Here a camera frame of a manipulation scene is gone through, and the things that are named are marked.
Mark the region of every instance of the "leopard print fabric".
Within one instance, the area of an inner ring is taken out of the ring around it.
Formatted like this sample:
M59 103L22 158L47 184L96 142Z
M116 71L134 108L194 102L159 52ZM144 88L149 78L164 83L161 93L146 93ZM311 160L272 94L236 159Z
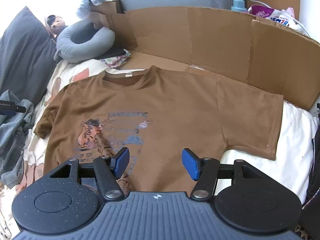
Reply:
M300 225L297 225L295 231L298 236L300 236L303 240L312 240L311 236L304 230L304 228Z

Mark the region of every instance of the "cardboard box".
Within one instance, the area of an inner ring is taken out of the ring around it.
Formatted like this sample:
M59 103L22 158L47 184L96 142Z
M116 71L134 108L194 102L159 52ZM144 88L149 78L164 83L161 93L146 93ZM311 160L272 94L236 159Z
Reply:
M99 17L116 33L116 45L135 52L126 68L195 65L282 94L306 110L319 94L319 43L275 22L193 7L110 11Z

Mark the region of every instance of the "gray neck pillow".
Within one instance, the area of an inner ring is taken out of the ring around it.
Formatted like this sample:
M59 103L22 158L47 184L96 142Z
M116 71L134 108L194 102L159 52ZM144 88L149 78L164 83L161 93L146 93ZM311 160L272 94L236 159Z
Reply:
M109 50L115 41L115 33L109 28L95 30L93 23L83 20L65 28L57 38L54 55L68 62L79 63L97 57Z

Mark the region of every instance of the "blue denim clothing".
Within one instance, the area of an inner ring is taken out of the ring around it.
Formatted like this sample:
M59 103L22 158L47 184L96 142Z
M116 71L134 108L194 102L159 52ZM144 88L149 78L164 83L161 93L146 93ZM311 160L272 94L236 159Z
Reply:
M0 100L15 102L26 108L25 113L15 116L0 115L0 175L1 182L12 188L23 176L23 147L28 129L33 127L33 104L27 100L19 100L11 90L5 91Z

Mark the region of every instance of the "brown t-shirt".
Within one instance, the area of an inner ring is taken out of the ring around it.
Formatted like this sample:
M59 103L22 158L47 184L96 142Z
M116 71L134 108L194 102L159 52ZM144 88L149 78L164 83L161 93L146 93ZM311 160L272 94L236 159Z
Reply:
M184 148L220 159L240 149L275 160L283 97L220 75L204 77L152 66L132 77L101 72L64 87L36 126L51 132L47 173L70 157L92 162L130 151L125 190L187 191Z

